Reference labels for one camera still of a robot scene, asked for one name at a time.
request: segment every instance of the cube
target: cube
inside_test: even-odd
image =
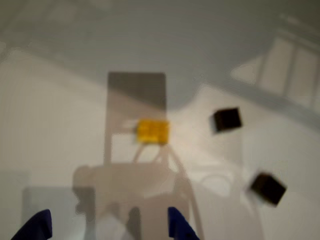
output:
[[[213,115],[217,132],[240,128],[242,126],[238,108],[218,110]]]
[[[287,188],[268,173],[260,173],[251,189],[267,202],[278,205]]]
[[[137,127],[137,140],[145,144],[167,144],[169,140],[169,122],[141,119]]]

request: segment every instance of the black cube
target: black cube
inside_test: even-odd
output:
[[[232,130],[242,126],[238,108],[218,110],[213,115],[217,132]]]
[[[251,189],[267,202],[278,205],[287,188],[271,174],[263,172],[256,177]]]

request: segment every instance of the light patch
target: light patch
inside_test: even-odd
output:
[[[179,169],[178,169],[178,166],[176,165],[176,163],[171,160],[169,158],[169,168],[174,172],[174,173],[178,173],[179,172]]]
[[[267,92],[282,95],[285,90],[288,69],[293,57],[294,45],[282,37],[276,37],[261,68],[259,86]]]
[[[89,236],[94,236],[95,228],[89,228],[86,225],[86,217],[84,215],[78,215],[72,218],[72,233],[65,239],[67,240],[78,240],[83,239],[86,232],[89,232]]]
[[[287,97],[304,107],[309,107],[312,102],[318,58],[312,51],[300,47],[294,59]]]
[[[203,182],[203,185],[220,197],[227,198],[230,196],[231,182],[222,176],[211,176]]]
[[[262,63],[262,56],[259,56],[245,64],[242,64],[234,68],[230,75],[233,79],[236,79],[247,84],[255,84],[257,81],[257,75]]]
[[[107,214],[97,222],[96,230],[98,239],[119,240],[125,236],[125,240],[134,240],[126,226],[111,214]]]

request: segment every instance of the yellow cube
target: yellow cube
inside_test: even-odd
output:
[[[141,119],[137,128],[137,140],[146,144],[167,144],[169,140],[169,122]]]

